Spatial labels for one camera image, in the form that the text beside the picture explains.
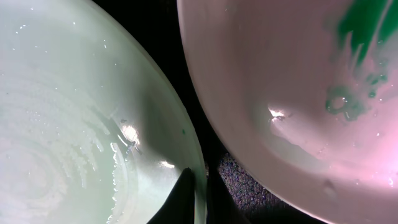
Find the round black tray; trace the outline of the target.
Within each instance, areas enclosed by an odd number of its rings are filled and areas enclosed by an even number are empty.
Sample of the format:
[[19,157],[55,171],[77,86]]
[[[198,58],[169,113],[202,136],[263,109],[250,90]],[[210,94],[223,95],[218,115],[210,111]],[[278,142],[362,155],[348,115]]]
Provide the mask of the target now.
[[227,152],[195,93],[185,60],[176,0],[94,0],[149,53],[174,87],[193,123],[207,168],[215,167],[250,223],[318,223],[255,181]]

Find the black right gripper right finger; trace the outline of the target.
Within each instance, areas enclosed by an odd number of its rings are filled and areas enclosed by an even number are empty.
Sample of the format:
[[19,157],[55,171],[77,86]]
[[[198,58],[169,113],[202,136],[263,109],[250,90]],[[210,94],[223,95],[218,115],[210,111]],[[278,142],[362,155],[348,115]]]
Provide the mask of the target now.
[[250,224],[238,210],[217,169],[211,166],[208,170],[206,199],[209,224]]

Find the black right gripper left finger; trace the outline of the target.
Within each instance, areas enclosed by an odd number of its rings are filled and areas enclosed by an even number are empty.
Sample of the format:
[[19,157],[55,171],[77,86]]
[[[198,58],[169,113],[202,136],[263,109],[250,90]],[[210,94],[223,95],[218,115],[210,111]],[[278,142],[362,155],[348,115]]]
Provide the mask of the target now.
[[159,211],[147,224],[194,224],[195,176],[185,168]]

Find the white plate with green stain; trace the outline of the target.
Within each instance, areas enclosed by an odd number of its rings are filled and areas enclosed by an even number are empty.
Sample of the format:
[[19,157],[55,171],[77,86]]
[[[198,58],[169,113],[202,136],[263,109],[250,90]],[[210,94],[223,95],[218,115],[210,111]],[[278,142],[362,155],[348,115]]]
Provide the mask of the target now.
[[396,1],[177,6],[200,103],[258,182],[324,222],[397,222]]

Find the mint green plate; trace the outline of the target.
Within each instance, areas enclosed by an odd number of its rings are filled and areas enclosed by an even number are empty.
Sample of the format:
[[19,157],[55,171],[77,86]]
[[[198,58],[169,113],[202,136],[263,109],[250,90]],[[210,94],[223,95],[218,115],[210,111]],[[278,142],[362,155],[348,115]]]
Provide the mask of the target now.
[[184,169],[189,115],[139,42],[92,1],[1,2],[1,222],[147,223]]

